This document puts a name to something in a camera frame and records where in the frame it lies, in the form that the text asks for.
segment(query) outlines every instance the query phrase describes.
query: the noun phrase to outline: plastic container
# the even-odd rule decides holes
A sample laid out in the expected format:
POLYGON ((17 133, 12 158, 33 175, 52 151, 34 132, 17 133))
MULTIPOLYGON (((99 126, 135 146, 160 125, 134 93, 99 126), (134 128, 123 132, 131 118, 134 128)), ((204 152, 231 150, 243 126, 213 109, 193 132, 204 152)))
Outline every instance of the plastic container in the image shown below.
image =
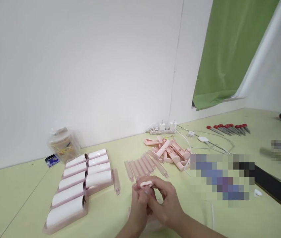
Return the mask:
POLYGON ((76 158, 80 155, 80 146, 66 127, 53 131, 50 134, 48 146, 64 164, 69 159, 76 158))

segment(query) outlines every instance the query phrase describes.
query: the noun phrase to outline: small white component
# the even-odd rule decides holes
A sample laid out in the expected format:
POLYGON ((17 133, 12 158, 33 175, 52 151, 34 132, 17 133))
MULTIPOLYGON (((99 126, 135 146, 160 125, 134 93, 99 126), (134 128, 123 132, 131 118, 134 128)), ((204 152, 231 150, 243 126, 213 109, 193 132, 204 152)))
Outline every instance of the small white component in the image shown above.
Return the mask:
POLYGON ((189 131, 187 134, 188 137, 194 137, 194 132, 193 131, 189 131))
POLYGON ((262 196, 263 194, 259 190, 255 189, 254 190, 254 196, 256 197, 256 195, 262 196))
POLYGON ((165 129, 165 123, 163 121, 161 121, 161 123, 159 124, 159 130, 163 131, 165 129))
POLYGON ((206 137, 198 137, 198 140, 201 142, 209 142, 209 139, 206 137))
POLYGON ((177 125, 176 120, 174 120, 173 122, 170 123, 169 129, 170 130, 175 130, 176 129, 176 125, 177 125))

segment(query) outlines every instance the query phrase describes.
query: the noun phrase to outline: white cable connector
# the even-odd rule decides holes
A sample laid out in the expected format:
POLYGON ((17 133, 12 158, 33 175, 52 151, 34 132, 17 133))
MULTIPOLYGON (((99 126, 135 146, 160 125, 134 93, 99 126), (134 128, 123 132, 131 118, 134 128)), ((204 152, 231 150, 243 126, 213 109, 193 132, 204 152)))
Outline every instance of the white cable connector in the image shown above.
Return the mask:
POLYGON ((187 137, 194 137, 194 132, 193 131, 189 131, 187 134, 187 137))
POLYGON ((176 125, 177 125, 176 120, 174 120, 173 122, 170 123, 169 129, 170 130, 175 130, 176 129, 176 125))
POLYGON ((160 131, 163 131, 163 130, 165 130, 165 123, 164 123, 164 121, 163 120, 161 120, 161 123, 159 124, 159 130, 160 131))

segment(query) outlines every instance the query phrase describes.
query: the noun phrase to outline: hand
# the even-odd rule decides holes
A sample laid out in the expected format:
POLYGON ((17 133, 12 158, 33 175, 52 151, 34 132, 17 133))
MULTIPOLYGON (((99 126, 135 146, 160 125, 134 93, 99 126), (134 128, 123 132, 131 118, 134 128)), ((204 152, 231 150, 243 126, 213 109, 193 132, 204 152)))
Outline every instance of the hand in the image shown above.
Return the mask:
POLYGON ((161 224, 177 232, 186 214, 181 208, 175 187, 170 182, 166 182, 157 176, 146 176, 139 179, 136 189, 140 189, 140 184, 146 181, 153 182, 153 188, 160 191, 164 200, 162 204, 159 204, 155 198, 149 196, 147 200, 148 206, 161 224))
POLYGON ((151 209, 147 208, 147 201, 154 191, 148 186, 138 190, 136 187, 136 184, 132 186, 131 213, 126 225, 136 233, 136 236, 139 236, 147 224, 147 215, 152 213, 151 209))

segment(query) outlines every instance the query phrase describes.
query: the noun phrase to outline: white cylindrical component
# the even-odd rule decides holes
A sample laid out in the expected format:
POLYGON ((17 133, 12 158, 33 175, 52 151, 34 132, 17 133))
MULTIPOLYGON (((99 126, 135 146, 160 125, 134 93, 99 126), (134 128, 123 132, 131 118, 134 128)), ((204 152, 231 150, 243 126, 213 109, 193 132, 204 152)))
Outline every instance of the white cylindrical component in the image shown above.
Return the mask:
POLYGON ((143 155, 141 157, 141 159, 143 160, 145 166, 147 167, 148 172, 151 174, 152 172, 154 172, 153 167, 149 164, 149 162, 147 161, 147 159, 145 158, 145 156, 143 155))
POLYGON ((71 188, 68 188, 68 189, 54 195, 51 205, 52 206, 58 205, 59 203, 62 203, 65 200, 67 200, 71 197, 74 197, 75 195, 78 195, 82 192, 84 192, 84 182, 74 185, 71 188))
POLYGON ((131 169, 131 166, 130 166, 129 162, 126 160, 126 161, 124 161, 124 164, 125 164, 125 168, 126 168, 128 178, 130 179, 131 182, 134 182, 134 175, 133 175, 133 172, 132 172, 132 169, 131 169))
POLYGON ((120 185, 120 179, 118 177, 117 169, 113 169, 113 180, 114 180, 114 190, 116 192, 116 195, 120 195, 121 185, 120 185))
POLYGON ((107 171, 107 170, 111 170, 111 165, 109 162, 105 163, 105 164, 100 164, 100 165, 89 167, 88 175, 96 174, 96 173, 107 171))
POLYGON ((166 142, 163 144, 163 146, 159 149, 159 151, 156 153, 158 157, 162 156, 164 151, 167 149, 167 147, 170 145, 170 140, 166 140, 166 142))
POLYGON ((149 176, 149 171, 147 170, 146 165, 144 164, 142 159, 138 159, 138 162, 140 163, 141 168, 143 169, 146 176, 149 176))
POLYGON ((131 169, 133 170, 133 174, 135 176, 136 181, 138 181, 140 178, 140 173, 138 172, 133 160, 130 161, 130 166, 131 166, 131 169))
POLYGON ((74 165, 77 165, 77 164, 81 164, 82 162, 86 161, 87 158, 88 158, 87 154, 80 155, 79 157, 77 157, 77 158, 67 162, 65 167, 69 168, 71 166, 74 166, 74 165))
POLYGON ((110 170, 104 171, 104 172, 88 175, 85 182, 85 187, 89 188, 92 186, 104 184, 111 181, 112 181, 112 171, 110 170))
POLYGON ((47 228, 58 225, 83 210, 84 195, 52 209, 47 217, 47 228))
POLYGON ((79 183, 81 180, 85 179, 86 171, 73 175, 71 177, 62 179, 59 183, 59 189, 63 189, 71 184, 79 183))
POLYGON ((83 162, 81 164, 75 165, 73 167, 70 167, 68 169, 65 169, 63 172, 63 176, 68 176, 70 174, 77 174, 79 172, 85 171, 87 169, 88 165, 87 162, 83 162))
POLYGON ((109 162, 107 154, 88 161, 89 167, 109 162))
POLYGON ((94 159, 96 157, 100 157, 100 156, 105 155, 105 154, 106 154, 106 149, 102 149, 102 150, 98 150, 98 151, 89 153, 88 158, 94 159))
POLYGON ((135 163, 135 166, 136 166, 136 168, 137 168, 137 170, 138 170, 138 172, 140 174, 140 177, 144 177, 145 176, 145 172, 141 168, 140 162, 138 160, 135 160, 134 163, 135 163))
POLYGON ((150 166, 153 168, 153 170, 155 170, 156 169, 156 165, 153 162, 153 160, 149 157, 149 155, 146 152, 144 153, 144 156, 147 159, 147 161, 150 164, 150 166))

